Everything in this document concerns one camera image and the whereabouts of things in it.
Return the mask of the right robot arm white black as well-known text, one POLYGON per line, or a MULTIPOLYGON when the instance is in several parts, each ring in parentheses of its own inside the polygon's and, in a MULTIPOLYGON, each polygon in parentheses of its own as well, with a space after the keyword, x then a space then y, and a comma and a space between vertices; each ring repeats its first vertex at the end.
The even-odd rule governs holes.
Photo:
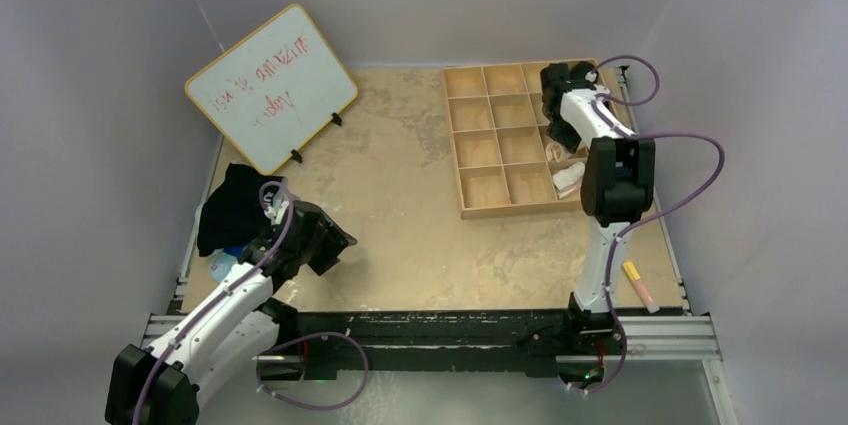
POLYGON ((615 303, 625 229, 653 204, 655 142, 637 139, 609 109, 613 96, 593 63, 551 63, 539 77, 547 137, 569 153, 587 148, 579 193, 590 219, 589 249, 570 306, 606 314, 615 303))

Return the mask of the white underwear pink trim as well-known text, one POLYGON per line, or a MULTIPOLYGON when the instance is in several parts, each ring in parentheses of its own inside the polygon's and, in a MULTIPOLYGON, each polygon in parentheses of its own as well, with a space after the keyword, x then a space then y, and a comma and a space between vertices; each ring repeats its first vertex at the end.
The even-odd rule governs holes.
POLYGON ((577 191, 581 187, 584 173, 584 162, 575 162, 564 169, 553 172, 551 178, 557 198, 562 200, 577 191))

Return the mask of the cream beige underwear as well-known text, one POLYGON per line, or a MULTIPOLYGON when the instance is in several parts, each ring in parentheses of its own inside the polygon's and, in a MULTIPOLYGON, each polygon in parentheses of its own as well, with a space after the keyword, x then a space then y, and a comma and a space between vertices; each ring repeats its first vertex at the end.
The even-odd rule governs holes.
POLYGON ((555 141, 547 143, 544 152, 549 163, 563 163, 576 158, 574 153, 569 152, 562 144, 555 141))

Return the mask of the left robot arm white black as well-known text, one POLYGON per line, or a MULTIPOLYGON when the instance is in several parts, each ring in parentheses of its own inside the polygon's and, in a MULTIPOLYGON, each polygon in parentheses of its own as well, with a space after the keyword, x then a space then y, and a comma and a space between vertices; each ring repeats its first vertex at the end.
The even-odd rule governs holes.
POLYGON ((298 312, 275 299, 301 266, 321 275, 356 245, 321 207, 286 200, 246 245, 217 288, 145 347, 116 357, 105 406, 109 424, 194 424, 238 368, 264 352, 298 351, 298 312))

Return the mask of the white whiteboard yellow frame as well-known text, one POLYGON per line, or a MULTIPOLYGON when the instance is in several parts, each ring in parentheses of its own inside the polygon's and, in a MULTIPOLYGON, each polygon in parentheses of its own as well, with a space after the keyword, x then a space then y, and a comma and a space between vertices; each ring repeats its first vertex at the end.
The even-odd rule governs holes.
POLYGON ((358 96, 315 23, 291 4, 189 78, 187 97, 269 175, 358 96))

